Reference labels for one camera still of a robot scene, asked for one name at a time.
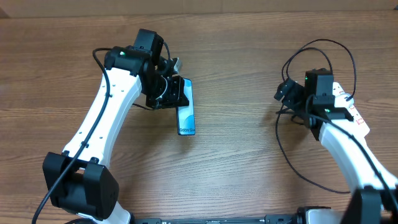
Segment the blue Samsung smartphone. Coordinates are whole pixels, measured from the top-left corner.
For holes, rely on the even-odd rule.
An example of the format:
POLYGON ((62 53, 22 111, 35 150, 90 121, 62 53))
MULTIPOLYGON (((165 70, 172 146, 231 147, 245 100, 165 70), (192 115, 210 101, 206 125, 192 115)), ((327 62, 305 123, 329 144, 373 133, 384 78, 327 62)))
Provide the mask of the blue Samsung smartphone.
POLYGON ((187 97, 188 106, 177 108, 177 132, 181 136, 193 136, 195 135, 195 114, 192 81, 186 78, 183 81, 183 93, 187 97))

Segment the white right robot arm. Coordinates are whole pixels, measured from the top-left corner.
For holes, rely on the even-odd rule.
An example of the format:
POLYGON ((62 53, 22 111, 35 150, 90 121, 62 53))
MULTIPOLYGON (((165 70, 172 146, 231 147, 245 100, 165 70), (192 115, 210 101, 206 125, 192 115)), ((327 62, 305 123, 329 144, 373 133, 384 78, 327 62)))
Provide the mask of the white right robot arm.
POLYGON ((266 223, 397 223, 397 177, 371 152, 365 139, 370 128, 355 108, 353 96, 332 72, 309 70, 303 85, 287 78, 274 98, 282 103, 278 115, 301 118, 328 150, 345 177, 351 199, 343 212, 307 206, 293 215, 268 215, 266 223))

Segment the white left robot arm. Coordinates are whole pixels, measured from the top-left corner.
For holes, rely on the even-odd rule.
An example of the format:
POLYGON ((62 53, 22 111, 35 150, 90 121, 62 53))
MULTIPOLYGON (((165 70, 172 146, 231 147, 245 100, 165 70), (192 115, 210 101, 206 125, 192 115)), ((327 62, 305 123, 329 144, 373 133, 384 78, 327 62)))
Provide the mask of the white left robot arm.
POLYGON ((48 153, 42 164, 44 202, 77 215, 78 223, 134 223, 118 201, 119 184, 109 171, 130 108, 145 95, 146 110, 173 108, 178 134, 195 134, 192 82, 179 75, 179 58, 162 56, 167 49, 158 33, 140 29, 132 45, 104 50, 98 62, 101 85, 85 119, 63 151, 48 153))

